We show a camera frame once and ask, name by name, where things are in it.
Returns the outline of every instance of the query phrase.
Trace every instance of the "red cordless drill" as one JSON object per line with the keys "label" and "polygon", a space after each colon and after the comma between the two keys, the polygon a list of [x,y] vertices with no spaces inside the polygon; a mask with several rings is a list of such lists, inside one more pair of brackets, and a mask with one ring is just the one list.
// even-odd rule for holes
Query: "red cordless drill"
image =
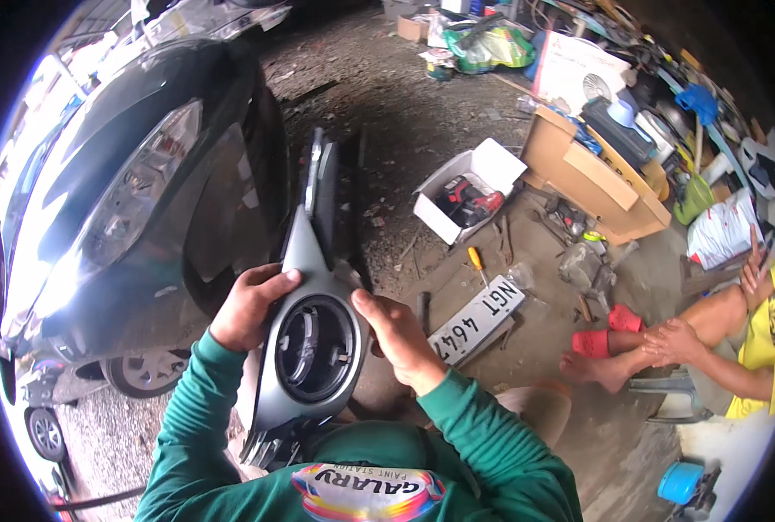
{"label": "red cordless drill", "polygon": [[465,176],[457,176],[443,187],[437,206],[461,228],[475,226],[495,213],[504,203],[504,194],[484,195]]}

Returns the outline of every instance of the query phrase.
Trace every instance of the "plastic chair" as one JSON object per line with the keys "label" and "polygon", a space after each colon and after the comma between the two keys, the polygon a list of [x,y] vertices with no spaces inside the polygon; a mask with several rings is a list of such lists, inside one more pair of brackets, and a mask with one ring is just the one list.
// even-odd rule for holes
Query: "plastic chair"
{"label": "plastic chair", "polygon": [[629,381],[629,390],[638,393],[683,393],[691,400],[692,415],[689,417],[658,417],[654,415],[645,422],[657,424],[694,424],[700,423],[712,417],[712,412],[701,404],[701,398],[695,391],[695,383],[692,382],[689,373],[681,368],[672,372],[669,377],[661,378],[632,378]]}

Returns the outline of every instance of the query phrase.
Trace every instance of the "car wheel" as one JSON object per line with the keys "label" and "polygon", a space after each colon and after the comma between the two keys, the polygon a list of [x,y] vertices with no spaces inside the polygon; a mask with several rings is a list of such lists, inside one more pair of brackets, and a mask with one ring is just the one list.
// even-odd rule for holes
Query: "car wheel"
{"label": "car wheel", "polygon": [[52,462],[63,462],[66,445],[63,431],[53,413],[37,408],[27,416],[27,434],[40,457]]}
{"label": "car wheel", "polygon": [[190,350],[150,350],[105,359],[100,367],[106,380],[123,395],[152,398],[175,387],[189,360]]}

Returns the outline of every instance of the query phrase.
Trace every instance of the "screwdriver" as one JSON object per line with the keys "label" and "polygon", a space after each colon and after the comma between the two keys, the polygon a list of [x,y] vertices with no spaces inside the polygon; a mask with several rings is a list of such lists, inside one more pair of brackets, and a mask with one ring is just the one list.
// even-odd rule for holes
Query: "screwdriver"
{"label": "screwdriver", "polygon": [[486,273],[484,272],[484,266],[480,264],[480,256],[478,256],[478,251],[473,246],[468,247],[468,257],[471,258],[472,264],[475,268],[478,269],[478,272],[480,272],[480,277],[484,278],[484,285],[486,287],[489,287],[489,279],[486,278]]}

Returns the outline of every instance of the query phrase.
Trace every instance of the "hand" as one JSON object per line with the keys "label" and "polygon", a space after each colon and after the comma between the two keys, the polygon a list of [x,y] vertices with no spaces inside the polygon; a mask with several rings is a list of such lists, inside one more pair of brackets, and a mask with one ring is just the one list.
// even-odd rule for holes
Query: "hand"
{"label": "hand", "polygon": [[652,366],[667,364],[694,364],[706,353],[706,347],[698,339],[693,328],[683,319],[669,319],[654,331],[645,333],[642,349],[646,353],[661,356],[661,360]]}
{"label": "hand", "polygon": [[257,348],[266,338],[263,321],[269,305],[300,283],[299,270],[281,274],[279,263],[244,271],[236,278],[225,304],[210,324],[210,335],[226,350],[240,352]]}
{"label": "hand", "polygon": [[748,256],[747,262],[742,266],[739,277],[744,297],[748,300],[748,308],[755,310],[773,293],[773,280],[770,277],[769,263],[761,269],[758,267],[759,263],[762,262],[764,252],[759,251],[756,225],[754,224],[750,225],[750,243],[752,244],[752,252]]}
{"label": "hand", "polygon": [[422,327],[407,305],[356,290],[352,306],[367,319],[382,353],[393,364],[397,381],[419,396],[434,390],[445,379],[448,367],[434,352]]}

